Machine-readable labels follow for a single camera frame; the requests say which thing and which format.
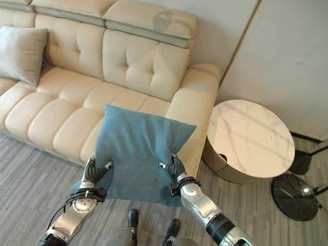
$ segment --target gray carpet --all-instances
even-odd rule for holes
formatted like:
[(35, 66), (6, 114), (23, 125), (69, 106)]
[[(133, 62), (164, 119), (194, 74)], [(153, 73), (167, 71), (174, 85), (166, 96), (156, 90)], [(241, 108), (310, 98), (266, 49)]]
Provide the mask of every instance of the gray carpet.
[[(315, 144), (295, 139), (298, 149)], [(328, 150), (313, 158), (303, 178), (312, 186), (328, 182)], [(70, 193), (71, 184), (81, 178), (83, 168), (0, 133), (0, 245), (34, 245), (43, 236), (50, 217)], [(217, 177), (200, 164), (202, 189), (225, 214), (258, 245), (328, 245), (328, 214), (320, 210), (309, 222), (285, 217), (276, 207), (270, 180), (255, 184), (234, 184)], [(319, 197), (327, 207), (328, 195)], [(180, 236), (199, 246), (214, 245), (210, 237), (185, 209), (145, 202), (107, 200), (75, 236), (70, 245), (102, 245), (109, 228), (125, 226), (128, 211), (140, 212), (139, 245), (160, 245), (173, 218), (182, 223)]]

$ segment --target marble tabletop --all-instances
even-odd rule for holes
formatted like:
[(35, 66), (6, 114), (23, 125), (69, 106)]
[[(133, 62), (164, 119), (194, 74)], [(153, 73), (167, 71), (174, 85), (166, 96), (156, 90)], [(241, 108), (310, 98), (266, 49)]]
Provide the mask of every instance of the marble tabletop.
[(208, 139), (228, 165), (253, 177), (276, 177), (294, 159), (294, 142), (285, 124), (270, 110), (245, 100), (214, 107)]

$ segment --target sofa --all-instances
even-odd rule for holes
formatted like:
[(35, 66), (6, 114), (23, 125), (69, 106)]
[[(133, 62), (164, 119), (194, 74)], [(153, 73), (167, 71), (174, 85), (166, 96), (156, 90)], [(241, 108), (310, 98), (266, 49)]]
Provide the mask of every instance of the sofa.
[(220, 77), (190, 65), (196, 24), (134, 1), (0, 1), (0, 25), (48, 29), (38, 85), (0, 78), (1, 131), (85, 165), (105, 105), (160, 115), (197, 126), (178, 153), (196, 176)]

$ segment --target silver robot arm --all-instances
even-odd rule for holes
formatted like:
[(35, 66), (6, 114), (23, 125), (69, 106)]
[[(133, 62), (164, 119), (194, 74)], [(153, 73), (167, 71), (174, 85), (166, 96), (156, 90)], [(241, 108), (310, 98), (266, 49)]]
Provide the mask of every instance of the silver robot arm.
[(256, 246), (239, 227), (235, 226), (222, 210), (206, 196), (194, 177), (186, 174), (181, 160), (172, 154), (172, 163), (159, 163), (174, 178), (169, 185), (171, 195), (180, 195), (182, 205), (198, 219), (213, 241), (219, 246)]
[(64, 209), (64, 213), (53, 224), (50, 221), (50, 226), (37, 246), (66, 246), (69, 244), (87, 216), (93, 212), (99, 202), (104, 202), (106, 189), (95, 189), (94, 185), (111, 167), (112, 162), (108, 162), (104, 167), (96, 168), (94, 157), (89, 158), (78, 191), (72, 194), (57, 211)]

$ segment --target side table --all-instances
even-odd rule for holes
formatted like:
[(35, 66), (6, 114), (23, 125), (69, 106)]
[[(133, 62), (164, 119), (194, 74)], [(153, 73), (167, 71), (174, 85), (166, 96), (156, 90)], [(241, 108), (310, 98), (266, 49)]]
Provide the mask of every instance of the side table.
[(289, 130), (270, 110), (246, 100), (214, 107), (202, 156), (218, 176), (235, 183), (276, 177), (294, 155)]

